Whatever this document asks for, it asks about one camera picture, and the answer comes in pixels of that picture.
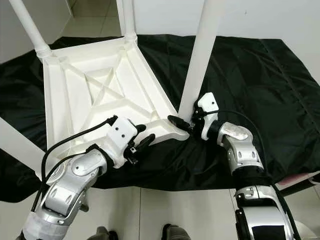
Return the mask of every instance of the black cloth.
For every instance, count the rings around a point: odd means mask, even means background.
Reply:
[[[51,48],[107,39],[62,37]],[[194,36],[138,36],[141,52],[176,110],[194,40]],[[45,150],[42,74],[42,64],[34,51],[1,64],[0,117]],[[320,170],[320,87],[283,41],[218,36],[201,88],[201,94],[206,92],[214,93],[220,109],[239,111],[258,126],[275,182],[292,174]],[[221,114],[219,118],[254,133],[252,126],[233,114]],[[254,143],[260,151],[256,138]],[[234,187],[226,152],[215,139],[170,139],[151,146],[139,160],[137,166],[125,164],[103,175],[95,187],[140,186],[168,191]],[[0,184],[2,189],[7,186],[0,200],[23,200],[39,186],[32,170],[4,157],[3,152],[0,166]]]

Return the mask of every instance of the wrinkled black cloth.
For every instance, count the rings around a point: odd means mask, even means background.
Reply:
[[[62,37],[51,48],[109,39]],[[194,40],[194,36],[138,36],[141,52],[176,110]],[[218,36],[201,88],[201,94],[206,92],[214,93],[220,109],[239,111],[257,125],[275,182],[320,170],[320,87],[283,41]],[[1,64],[0,117],[46,149],[43,69],[34,51]],[[229,113],[219,118],[243,125],[256,136],[252,126],[238,116]],[[262,155],[256,137],[254,143]],[[152,145],[139,160],[137,166],[127,163],[111,170],[95,187],[182,191],[234,186],[226,152],[215,139],[170,139]],[[0,166],[0,184],[7,191],[0,200],[21,201],[39,187],[32,170],[3,152]]]

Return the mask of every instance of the white wall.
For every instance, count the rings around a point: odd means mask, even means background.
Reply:
[[[319,0],[225,0],[217,35],[282,39],[320,83]],[[195,35],[204,0],[133,0],[138,34]],[[119,11],[121,33],[123,14]]]
[[[70,13],[66,0],[23,0],[44,40],[60,37]],[[33,49],[33,45],[8,0],[0,0],[0,63]]]

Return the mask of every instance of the robotic arm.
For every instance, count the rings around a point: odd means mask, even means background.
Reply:
[[[128,160],[138,161],[142,152],[154,139],[150,134],[135,146],[134,139],[146,129],[133,125],[126,118],[114,116],[102,145],[90,146],[85,154],[74,156],[66,164],[63,175],[50,186],[36,211],[31,211],[22,228],[26,240],[62,240],[79,210],[87,212],[87,190],[97,178],[112,167],[120,168]]]
[[[219,110],[214,95],[209,92],[195,103],[192,124],[176,116],[168,119],[205,141],[217,137],[216,143],[226,149],[239,208],[235,211],[238,239],[300,239],[290,210],[253,145],[252,133],[243,126],[218,120],[219,112],[227,111]]]

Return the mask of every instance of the white chair leg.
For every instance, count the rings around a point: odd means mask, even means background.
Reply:
[[[41,60],[41,58],[51,56],[50,47],[45,43],[22,0],[9,0],[9,2],[31,39],[37,57]]]
[[[123,15],[124,15],[124,30],[125,38],[128,41],[134,41],[137,38],[135,30],[135,17],[133,0],[122,0]]]
[[[191,120],[193,105],[200,93],[219,20],[224,12],[224,2],[225,0],[206,0],[203,5],[178,112],[179,117],[187,122]]]
[[[45,154],[39,147],[28,138],[14,129],[9,123],[0,117],[0,149],[4,150],[24,165],[41,176],[41,160]],[[47,172],[58,162],[56,158],[48,159]]]

